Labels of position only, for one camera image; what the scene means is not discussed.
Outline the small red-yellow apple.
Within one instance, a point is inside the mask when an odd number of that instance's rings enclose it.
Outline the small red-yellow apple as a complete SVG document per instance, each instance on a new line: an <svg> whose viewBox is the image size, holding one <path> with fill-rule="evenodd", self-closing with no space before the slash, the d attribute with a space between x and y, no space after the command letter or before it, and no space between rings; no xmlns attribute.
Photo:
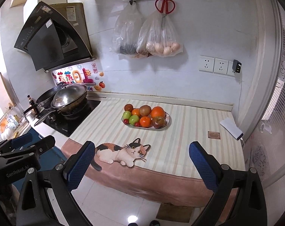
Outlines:
<svg viewBox="0 0 285 226"><path fill-rule="evenodd" d="M152 125L155 129L162 128L165 125L165 118L162 116L152 118Z"/></svg>

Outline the small orange mandarin middle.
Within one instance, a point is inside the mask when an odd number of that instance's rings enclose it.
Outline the small orange mandarin middle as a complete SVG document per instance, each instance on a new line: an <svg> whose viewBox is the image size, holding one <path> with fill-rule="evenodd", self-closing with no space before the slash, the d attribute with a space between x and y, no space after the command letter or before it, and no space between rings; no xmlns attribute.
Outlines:
<svg viewBox="0 0 285 226"><path fill-rule="evenodd" d="M134 108L134 109L132 110L132 115L140 116L139 109L138 109L138 108Z"/></svg>

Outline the green tomato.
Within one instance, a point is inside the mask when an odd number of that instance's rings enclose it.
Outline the green tomato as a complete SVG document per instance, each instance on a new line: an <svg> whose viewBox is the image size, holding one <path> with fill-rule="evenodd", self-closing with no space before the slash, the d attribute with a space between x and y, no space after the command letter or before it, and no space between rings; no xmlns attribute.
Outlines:
<svg viewBox="0 0 285 226"><path fill-rule="evenodd" d="M140 117L138 115L132 115L129 118L129 124L130 125L135 125L137 122L139 122Z"/></svg>
<svg viewBox="0 0 285 226"><path fill-rule="evenodd" d="M132 113L130 111L124 111L122 115L122 119L129 119L132 116Z"/></svg>

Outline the white power bank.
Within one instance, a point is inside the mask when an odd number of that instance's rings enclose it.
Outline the white power bank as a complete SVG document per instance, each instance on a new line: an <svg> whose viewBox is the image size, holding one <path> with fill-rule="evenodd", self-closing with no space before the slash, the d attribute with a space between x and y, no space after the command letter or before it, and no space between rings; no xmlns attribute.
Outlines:
<svg viewBox="0 0 285 226"><path fill-rule="evenodd" d="M220 121L220 125L224 127L236 140L240 140L244 135L235 122L228 117Z"/></svg>

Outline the small brown card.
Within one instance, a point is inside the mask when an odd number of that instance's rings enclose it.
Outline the small brown card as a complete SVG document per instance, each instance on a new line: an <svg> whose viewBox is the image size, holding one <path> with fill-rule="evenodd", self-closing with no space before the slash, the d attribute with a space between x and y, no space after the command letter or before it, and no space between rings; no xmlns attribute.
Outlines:
<svg viewBox="0 0 285 226"><path fill-rule="evenodd" d="M209 139L220 140L221 139L221 134L220 134L220 132L208 131L208 138Z"/></svg>

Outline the plastic bag dark contents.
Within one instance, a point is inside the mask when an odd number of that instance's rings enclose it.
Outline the plastic bag dark contents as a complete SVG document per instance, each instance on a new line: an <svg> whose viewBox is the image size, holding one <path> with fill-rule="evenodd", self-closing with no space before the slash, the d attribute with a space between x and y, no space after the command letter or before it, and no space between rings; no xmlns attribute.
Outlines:
<svg viewBox="0 0 285 226"><path fill-rule="evenodd" d="M138 11L136 3L129 2L115 23L111 52L131 58L137 57L136 49L142 24L143 16Z"/></svg>

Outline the steel wok pan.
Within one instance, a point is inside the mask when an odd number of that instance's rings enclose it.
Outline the steel wok pan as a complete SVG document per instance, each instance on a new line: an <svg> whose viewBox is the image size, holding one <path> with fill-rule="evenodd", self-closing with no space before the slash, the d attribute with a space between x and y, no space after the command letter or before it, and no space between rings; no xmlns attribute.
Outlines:
<svg viewBox="0 0 285 226"><path fill-rule="evenodd" d="M71 84L60 89L50 104L50 111L43 115L34 126L42 123L49 115L60 112L70 112L78 106L87 96L87 86L83 84Z"/></svg>

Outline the large dark red apple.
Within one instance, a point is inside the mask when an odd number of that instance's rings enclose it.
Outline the large dark red apple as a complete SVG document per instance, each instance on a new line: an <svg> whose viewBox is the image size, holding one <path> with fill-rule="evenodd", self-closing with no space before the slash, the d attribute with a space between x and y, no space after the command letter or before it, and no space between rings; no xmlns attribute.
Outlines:
<svg viewBox="0 0 285 226"><path fill-rule="evenodd" d="M143 105L139 108L140 116L149 116L152 111L152 108L148 105Z"/></svg>

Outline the dark sauce bottle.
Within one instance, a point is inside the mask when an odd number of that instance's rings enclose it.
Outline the dark sauce bottle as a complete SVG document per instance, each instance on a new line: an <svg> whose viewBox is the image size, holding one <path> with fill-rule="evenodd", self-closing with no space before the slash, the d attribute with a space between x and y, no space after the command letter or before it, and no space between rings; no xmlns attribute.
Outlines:
<svg viewBox="0 0 285 226"><path fill-rule="evenodd" d="M35 101L31 98L30 95L28 95L27 97L28 97L30 106L33 108L33 112L35 113L35 115L36 115L36 116L39 115L40 112L39 112L39 109L38 109L37 104L36 104Z"/></svg>

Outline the striped cat tablecloth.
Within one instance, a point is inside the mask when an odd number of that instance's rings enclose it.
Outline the striped cat tablecloth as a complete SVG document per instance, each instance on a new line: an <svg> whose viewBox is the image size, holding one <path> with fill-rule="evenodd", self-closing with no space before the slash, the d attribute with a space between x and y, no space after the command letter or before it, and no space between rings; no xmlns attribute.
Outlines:
<svg viewBox="0 0 285 226"><path fill-rule="evenodd" d="M86 141L123 146L140 138L143 144L150 145L145 161L138 160L131 168L104 162L100 162L101 171L90 167L87 176L95 182L150 201L202 207L212 192L189 157L188 149L193 141L198 141L221 164L245 169L241 143L220 125L220 121L232 117L230 112L162 104L171 117L170 124L155 131L123 124L121 117L126 104L140 107L143 102L122 98L102 100L62 146L63 154L70 156ZM220 132L221 139L209 139L208 131Z"/></svg>

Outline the glass floral fruit plate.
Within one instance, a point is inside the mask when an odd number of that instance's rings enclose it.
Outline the glass floral fruit plate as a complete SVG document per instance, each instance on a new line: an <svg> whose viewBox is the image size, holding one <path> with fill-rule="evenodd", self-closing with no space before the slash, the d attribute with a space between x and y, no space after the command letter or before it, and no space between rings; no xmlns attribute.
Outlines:
<svg viewBox="0 0 285 226"><path fill-rule="evenodd" d="M153 125L149 128L145 128L145 127L142 127L142 126L135 126L135 125L131 125L131 124L126 124L124 123L124 118L121 117L121 122L123 124L125 124L126 126L130 127L130 128L136 128L136 129L144 129L144 130L155 130L155 131L159 131L159 130L162 130L162 129L165 129L166 127L169 126L170 124L170 120L171 120L171 117L170 115L166 112L165 113L165 119L164 119L164 125L162 127L159 127L159 128L155 128Z"/></svg>

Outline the dark brown-orange round orange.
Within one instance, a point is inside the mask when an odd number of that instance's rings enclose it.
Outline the dark brown-orange round orange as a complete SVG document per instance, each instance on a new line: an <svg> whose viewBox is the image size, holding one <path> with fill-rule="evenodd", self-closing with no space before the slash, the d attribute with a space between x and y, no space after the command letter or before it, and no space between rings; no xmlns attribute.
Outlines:
<svg viewBox="0 0 285 226"><path fill-rule="evenodd" d="M124 106L124 110L125 110L125 111L132 112L133 109L134 109L134 107L133 107L132 104L126 104L126 105Z"/></svg>

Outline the white wall socket left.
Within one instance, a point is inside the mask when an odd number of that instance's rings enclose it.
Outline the white wall socket left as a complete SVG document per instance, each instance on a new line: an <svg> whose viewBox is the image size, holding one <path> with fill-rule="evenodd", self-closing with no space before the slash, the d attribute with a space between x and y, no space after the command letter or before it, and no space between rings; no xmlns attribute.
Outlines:
<svg viewBox="0 0 285 226"><path fill-rule="evenodd" d="M200 56L199 71L213 73L214 57Z"/></svg>

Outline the black gas stove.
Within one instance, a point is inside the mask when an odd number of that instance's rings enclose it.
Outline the black gas stove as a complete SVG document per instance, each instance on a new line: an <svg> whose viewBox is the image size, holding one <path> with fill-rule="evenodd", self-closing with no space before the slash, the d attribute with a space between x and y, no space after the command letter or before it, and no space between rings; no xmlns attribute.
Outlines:
<svg viewBox="0 0 285 226"><path fill-rule="evenodd" d="M69 137L100 103L101 101L98 100L84 99L73 110L53 112L43 122L57 132Z"/></svg>

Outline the green tomato right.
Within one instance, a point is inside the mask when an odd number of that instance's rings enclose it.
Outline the green tomato right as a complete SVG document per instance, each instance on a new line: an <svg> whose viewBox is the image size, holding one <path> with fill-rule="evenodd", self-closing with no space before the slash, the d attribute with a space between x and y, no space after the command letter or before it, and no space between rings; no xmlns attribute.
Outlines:
<svg viewBox="0 0 285 226"><path fill-rule="evenodd" d="M130 125L135 125L137 122L139 122L140 117L138 115L132 115L129 118L129 124Z"/></svg>

